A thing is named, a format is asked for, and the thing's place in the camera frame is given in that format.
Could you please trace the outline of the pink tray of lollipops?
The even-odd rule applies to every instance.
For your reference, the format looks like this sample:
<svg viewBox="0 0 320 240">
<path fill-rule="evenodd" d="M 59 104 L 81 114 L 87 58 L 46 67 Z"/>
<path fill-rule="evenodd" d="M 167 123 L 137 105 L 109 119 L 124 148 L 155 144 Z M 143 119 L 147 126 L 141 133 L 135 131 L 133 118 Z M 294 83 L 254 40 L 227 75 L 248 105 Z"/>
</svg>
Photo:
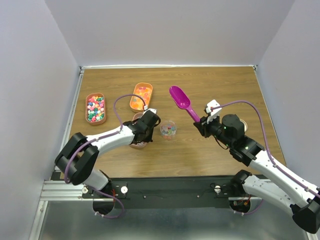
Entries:
<svg viewBox="0 0 320 240">
<path fill-rule="evenodd" d="M 142 117 L 143 113 L 142 112 L 138 112 L 133 116 L 133 121 L 139 119 L 140 117 Z M 135 143 L 135 144 L 131 144 L 130 147 L 132 148 L 137 148 L 137 149 L 141 149 L 144 148 L 147 145 L 146 142 L 139 142 L 139 143 Z"/>
</svg>

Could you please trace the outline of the clear plastic cup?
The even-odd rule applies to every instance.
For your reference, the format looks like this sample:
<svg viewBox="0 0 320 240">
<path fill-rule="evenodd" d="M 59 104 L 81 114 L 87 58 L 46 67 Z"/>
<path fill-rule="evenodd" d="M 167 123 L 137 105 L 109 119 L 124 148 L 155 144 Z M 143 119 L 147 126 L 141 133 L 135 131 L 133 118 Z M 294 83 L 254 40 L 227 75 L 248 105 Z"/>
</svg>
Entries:
<svg viewBox="0 0 320 240">
<path fill-rule="evenodd" d="M 171 120 L 165 120 L 160 124 L 161 136 L 166 140 L 171 140 L 175 137 L 177 132 L 176 124 Z"/>
</svg>

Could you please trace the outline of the orange tray of star candies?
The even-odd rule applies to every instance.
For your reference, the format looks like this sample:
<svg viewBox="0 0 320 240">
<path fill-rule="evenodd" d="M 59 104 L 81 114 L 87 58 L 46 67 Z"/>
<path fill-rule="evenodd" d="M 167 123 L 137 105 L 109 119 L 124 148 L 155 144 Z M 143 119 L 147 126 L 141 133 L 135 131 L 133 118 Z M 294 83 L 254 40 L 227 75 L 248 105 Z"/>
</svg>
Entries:
<svg viewBox="0 0 320 240">
<path fill-rule="evenodd" d="M 131 97 L 129 106 L 135 113 L 144 111 L 144 105 L 150 106 L 153 86 L 150 83 L 140 82 L 137 83 L 133 90 L 134 96 Z"/>
</svg>

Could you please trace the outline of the magenta plastic scoop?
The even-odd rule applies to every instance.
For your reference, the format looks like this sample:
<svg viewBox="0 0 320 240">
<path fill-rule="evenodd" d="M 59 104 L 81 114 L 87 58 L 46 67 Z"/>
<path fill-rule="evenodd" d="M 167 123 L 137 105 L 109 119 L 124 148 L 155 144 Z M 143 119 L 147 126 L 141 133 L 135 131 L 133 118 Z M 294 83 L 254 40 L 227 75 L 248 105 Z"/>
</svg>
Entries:
<svg viewBox="0 0 320 240">
<path fill-rule="evenodd" d="M 180 87 L 175 85 L 171 86 L 169 88 L 169 93 L 178 108 L 185 110 L 195 123 L 200 121 L 199 116 L 196 114 L 196 112 L 192 108 L 189 97 L 185 94 L 185 92 Z"/>
</svg>

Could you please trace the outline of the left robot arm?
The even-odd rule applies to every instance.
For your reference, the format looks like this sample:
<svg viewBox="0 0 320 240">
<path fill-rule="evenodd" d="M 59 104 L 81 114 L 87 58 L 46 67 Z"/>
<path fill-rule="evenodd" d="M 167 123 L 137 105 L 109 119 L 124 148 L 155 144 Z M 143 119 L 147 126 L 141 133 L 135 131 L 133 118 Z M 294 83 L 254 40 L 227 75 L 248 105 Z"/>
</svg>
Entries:
<svg viewBox="0 0 320 240">
<path fill-rule="evenodd" d="M 154 128 L 160 122 L 157 110 L 149 108 L 141 117 L 126 121 L 113 130 L 87 136 L 75 133 L 54 163 L 68 183 L 74 186 L 84 184 L 99 197 L 107 197 L 112 191 L 111 179 L 103 171 L 94 168 L 97 158 L 122 146 L 152 142 Z"/>
</svg>

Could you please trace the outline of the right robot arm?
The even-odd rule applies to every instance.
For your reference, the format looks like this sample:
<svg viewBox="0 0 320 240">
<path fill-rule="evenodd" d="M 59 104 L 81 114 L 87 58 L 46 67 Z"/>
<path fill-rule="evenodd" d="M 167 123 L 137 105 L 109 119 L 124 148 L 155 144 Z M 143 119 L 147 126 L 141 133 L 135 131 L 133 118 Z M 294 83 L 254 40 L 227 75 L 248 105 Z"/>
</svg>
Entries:
<svg viewBox="0 0 320 240">
<path fill-rule="evenodd" d="M 263 183 L 253 174 L 242 171 L 230 183 L 234 195 L 257 196 L 286 211 L 304 231 L 317 233 L 320 229 L 319 187 L 299 177 L 270 155 L 265 147 L 246 136 L 245 125 L 237 115 L 194 117 L 193 124 L 203 137 L 215 137 L 235 160 L 271 181 Z"/>
</svg>

